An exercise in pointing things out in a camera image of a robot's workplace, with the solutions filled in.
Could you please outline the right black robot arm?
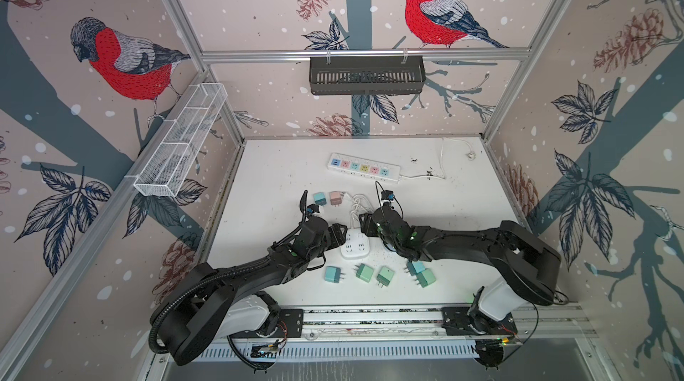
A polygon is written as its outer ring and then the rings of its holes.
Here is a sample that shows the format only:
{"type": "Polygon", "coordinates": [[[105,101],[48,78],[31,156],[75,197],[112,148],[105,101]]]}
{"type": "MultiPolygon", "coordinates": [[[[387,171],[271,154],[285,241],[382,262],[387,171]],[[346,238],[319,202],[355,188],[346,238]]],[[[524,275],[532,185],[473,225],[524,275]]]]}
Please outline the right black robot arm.
{"type": "Polygon", "coordinates": [[[503,221],[482,231],[443,231],[411,226],[383,206],[359,216],[361,231],[380,238],[409,261],[457,260],[495,268],[519,297],[536,305],[554,304],[560,254],[523,226],[503,221]]]}

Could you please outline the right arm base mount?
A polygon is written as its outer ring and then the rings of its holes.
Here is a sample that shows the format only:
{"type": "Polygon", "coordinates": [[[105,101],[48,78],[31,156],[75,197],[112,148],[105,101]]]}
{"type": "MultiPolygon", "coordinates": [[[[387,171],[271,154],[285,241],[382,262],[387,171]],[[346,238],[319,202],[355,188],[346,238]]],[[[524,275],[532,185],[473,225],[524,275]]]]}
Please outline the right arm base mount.
{"type": "Polygon", "coordinates": [[[467,306],[448,306],[441,309],[442,328],[447,336],[491,336],[512,338],[518,335],[517,326],[509,313],[504,320],[492,320],[467,306]]]}

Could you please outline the white square socket cube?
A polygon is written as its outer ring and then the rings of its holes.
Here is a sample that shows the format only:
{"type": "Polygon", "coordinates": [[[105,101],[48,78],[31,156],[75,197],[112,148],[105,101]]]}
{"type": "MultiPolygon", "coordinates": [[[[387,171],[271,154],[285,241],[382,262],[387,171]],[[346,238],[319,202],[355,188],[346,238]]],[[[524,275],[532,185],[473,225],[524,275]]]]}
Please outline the white square socket cube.
{"type": "Polygon", "coordinates": [[[345,260],[360,260],[371,253],[370,238],[360,229],[347,231],[344,244],[340,247],[340,254],[345,260]]]}

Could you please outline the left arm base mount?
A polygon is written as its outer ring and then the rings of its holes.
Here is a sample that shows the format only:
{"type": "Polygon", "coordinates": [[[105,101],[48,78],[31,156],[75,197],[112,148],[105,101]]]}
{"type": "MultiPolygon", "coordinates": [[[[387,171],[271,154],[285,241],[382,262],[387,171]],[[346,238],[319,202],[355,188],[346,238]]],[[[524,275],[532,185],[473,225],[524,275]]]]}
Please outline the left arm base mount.
{"type": "Polygon", "coordinates": [[[300,338],[304,325],[302,309],[284,309],[272,313],[257,331],[251,332],[253,338],[300,338]]]}

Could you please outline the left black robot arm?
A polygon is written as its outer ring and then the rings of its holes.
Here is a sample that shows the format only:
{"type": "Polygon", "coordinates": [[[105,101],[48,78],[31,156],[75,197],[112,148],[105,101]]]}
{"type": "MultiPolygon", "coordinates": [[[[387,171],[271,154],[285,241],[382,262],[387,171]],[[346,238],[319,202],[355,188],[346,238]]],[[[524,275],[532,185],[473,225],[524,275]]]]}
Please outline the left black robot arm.
{"type": "Polygon", "coordinates": [[[313,216],[258,260],[219,269],[198,264],[151,316],[151,351],[170,354],[179,366],[192,362],[214,341],[234,304],[309,271],[311,261],[344,245],[346,236],[347,226],[313,216]]]}

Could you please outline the light green charger plug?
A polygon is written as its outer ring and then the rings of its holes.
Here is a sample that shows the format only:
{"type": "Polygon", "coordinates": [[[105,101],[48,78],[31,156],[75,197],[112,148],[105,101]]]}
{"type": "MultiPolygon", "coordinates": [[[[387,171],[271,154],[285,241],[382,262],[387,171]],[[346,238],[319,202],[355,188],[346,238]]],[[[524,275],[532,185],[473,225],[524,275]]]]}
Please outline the light green charger plug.
{"type": "Polygon", "coordinates": [[[386,288],[391,284],[394,277],[395,272],[392,269],[382,266],[376,275],[376,281],[381,288],[386,288]]]}

